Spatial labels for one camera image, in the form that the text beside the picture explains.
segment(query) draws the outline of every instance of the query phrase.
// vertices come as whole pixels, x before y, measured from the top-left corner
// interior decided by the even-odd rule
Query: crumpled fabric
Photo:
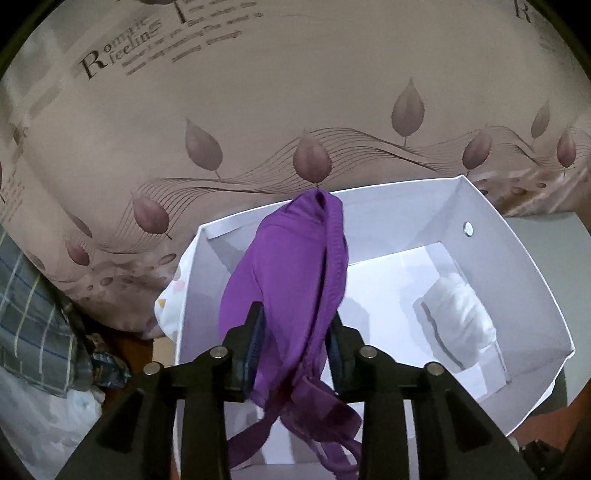
[[[87,391],[92,364],[80,313],[0,225],[0,366],[58,397]]]
[[[251,394],[265,417],[229,440],[231,468],[260,450],[280,418],[337,479],[356,478],[361,418],[320,380],[324,338],[345,295],[347,265],[343,206],[328,192],[305,192],[259,225],[219,313],[222,338],[244,323],[253,301],[262,302],[267,320]]]
[[[95,387],[56,397],[3,368],[0,392],[0,430],[35,480],[57,476],[100,418],[105,399]]]
[[[474,289],[457,273],[437,280],[423,297],[445,348],[464,368],[496,342],[496,329]]]

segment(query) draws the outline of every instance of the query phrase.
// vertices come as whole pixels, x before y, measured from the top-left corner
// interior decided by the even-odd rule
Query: white cloth
[[[439,278],[423,297],[445,348],[464,368],[496,342],[496,329],[474,289],[457,273]]]
[[[154,314],[158,325],[173,342],[177,341],[178,330],[182,323],[184,303],[189,286],[189,274],[191,273],[196,247],[197,238],[194,238],[178,262],[178,268],[173,280],[154,303]]]

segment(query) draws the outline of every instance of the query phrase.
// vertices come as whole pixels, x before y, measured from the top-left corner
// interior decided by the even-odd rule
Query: white patterned cloth
[[[158,320],[158,325],[164,334],[173,342],[177,341],[178,330],[182,323],[184,304],[189,285],[189,275],[191,273],[196,247],[197,238],[193,239],[189,248],[185,250],[178,263],[178,269],[174,274],[173,280],[154,303],[154,313]]]

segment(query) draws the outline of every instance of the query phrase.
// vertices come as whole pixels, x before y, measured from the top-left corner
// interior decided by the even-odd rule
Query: white plastic bag
[[[0,368],[0,427],[36,480],[53,480],[101,415],[104,395],[42,392]]]

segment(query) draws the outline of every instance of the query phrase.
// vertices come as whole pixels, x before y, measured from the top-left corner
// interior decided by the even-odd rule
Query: blue plaid cloth
[[[70,388],[88,390],[92,366],[83,331],[71,301],[0,226],[0,365],[60,397]]]

